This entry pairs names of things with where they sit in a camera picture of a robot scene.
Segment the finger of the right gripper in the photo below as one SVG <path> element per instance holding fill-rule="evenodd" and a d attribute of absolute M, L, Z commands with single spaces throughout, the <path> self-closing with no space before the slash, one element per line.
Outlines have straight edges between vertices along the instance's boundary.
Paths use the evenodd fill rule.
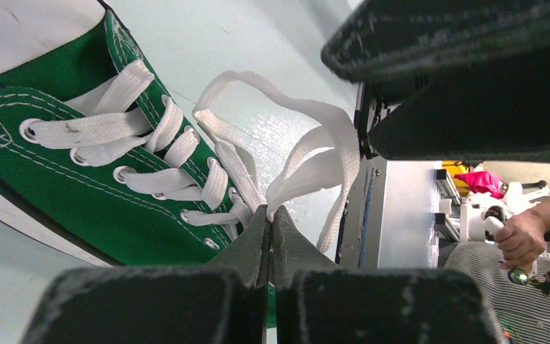
<path fill-rule="evenodd" d="M 321 59 L 348 82 L 379 82 L 549 46 L 550 1 L 363 1 Z"/>
<path fill-rule="evenodd" d="M 387 160 L 550 163 L 550 47 L 439 77 L 369 142 Z"/>

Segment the green canvas sneaker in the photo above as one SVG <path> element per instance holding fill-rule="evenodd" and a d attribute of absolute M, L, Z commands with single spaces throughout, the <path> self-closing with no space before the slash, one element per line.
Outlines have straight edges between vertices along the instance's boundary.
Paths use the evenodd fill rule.
<path fill-rule="evenodd" d="M 0 1 L 0 221 L 99 265 L 205 264 L 262 197 L 104 1 Z"/>

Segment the bare human hand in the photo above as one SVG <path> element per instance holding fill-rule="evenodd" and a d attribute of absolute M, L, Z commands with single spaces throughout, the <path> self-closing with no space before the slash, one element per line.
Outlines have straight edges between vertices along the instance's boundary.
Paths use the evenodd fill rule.
<path fill-rule="evenodd" d="M 545 250 L 545 233 L 532 209 L 511 217 L 493 236 L 503 254 L 501 269 L 530 266 Z"/>

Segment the white shoelace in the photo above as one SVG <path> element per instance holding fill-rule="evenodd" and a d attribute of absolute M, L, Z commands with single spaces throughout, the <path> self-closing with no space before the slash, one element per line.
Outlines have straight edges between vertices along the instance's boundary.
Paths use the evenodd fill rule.
<path fill-rule="evenodd" d="M 345 203 L 360 169 L 357 131 L 343 109 L 314 100 L 289 97 L 254 72 L 226 71 L 203 91 L 193 109 L 200 128 L 214 142 L 216 154 L 207 159 L 204 184 L 183 170 L 200 143 L 197 132 L 183 128 L 183 112 L 169 96 L 163 96 L 164 113 L 152 128 L 132 102 L 154 81 L 154 74 L 141 60 L 131 62 L 115 77 L 85 95 L 73 99 L 90 114 L 71 120 L 25 120 L 20 135 L 30 143 L 50 149 L 67 149 L 82 166 L 104 166 L 143 147 L 155 153 L 165 151 L 167 168 L 154 173 L 138 173 L 130 167 L 114 170 L 114 179 L 140 194 L 156 199 L 202 201 L 209 212 L 184 211 L 184 222 L 194 226 L 247 225 L 260 205 L 266 206 L 268 220 L 285 202 L 322 189 L 339 187 L 340 192 L 328 213 L 317 241 L 326 252 L 334 241 Z M 211 105 L 233 83 L 242 82 L 273 103 L 301 113 L 317 122 L 292 148 L 280 174 L 261 193 L 256 181 L 254 157 L 238 137 L 211 112 Z"/>

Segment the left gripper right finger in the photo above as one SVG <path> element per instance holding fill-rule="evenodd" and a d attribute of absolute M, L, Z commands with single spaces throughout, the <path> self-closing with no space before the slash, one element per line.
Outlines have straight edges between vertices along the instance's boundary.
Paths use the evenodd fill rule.
<path fill-rule="evenodd" d="M 280 343 L 505 343 L 477 284 L 447 269 L 343 269 L 280 207 L 271 225 Z"/>

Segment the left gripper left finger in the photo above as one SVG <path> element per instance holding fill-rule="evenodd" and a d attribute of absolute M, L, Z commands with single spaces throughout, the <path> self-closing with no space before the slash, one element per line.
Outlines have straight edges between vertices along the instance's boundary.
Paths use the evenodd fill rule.
<path fill-rule="evenodd" d="M 265 343 L 269 221 L 209 263 L 69 269 L 46 288 L 23 343 Z"/>

